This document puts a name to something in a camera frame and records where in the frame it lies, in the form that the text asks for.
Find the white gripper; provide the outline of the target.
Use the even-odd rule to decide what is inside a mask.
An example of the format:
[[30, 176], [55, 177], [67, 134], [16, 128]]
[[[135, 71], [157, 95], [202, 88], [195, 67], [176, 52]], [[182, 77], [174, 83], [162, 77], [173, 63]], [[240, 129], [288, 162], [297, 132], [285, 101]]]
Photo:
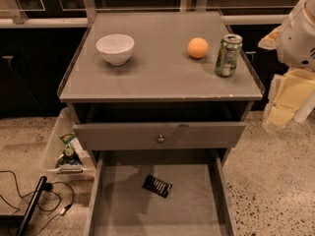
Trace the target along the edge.
[[303, 123], [315, 108], [315, 0], [299, 0], [281, 27], [273, 29], [258, 43], [276, 50], [280, 62], [290, 68], [274, 75], [263, 127], [269, 132], [284, 129], [290, 121]]

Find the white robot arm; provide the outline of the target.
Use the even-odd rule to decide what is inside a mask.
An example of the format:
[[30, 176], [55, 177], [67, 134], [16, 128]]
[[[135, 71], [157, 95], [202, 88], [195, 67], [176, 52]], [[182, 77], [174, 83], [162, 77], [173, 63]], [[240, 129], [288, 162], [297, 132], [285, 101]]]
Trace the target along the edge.
[[299, 0], [258, 46], [276, 50], [278, 60], [288, 66], [272, 80], [265, 123], [284, 128], [291, 120], [304, 122], [315, 108], [315, 0]]

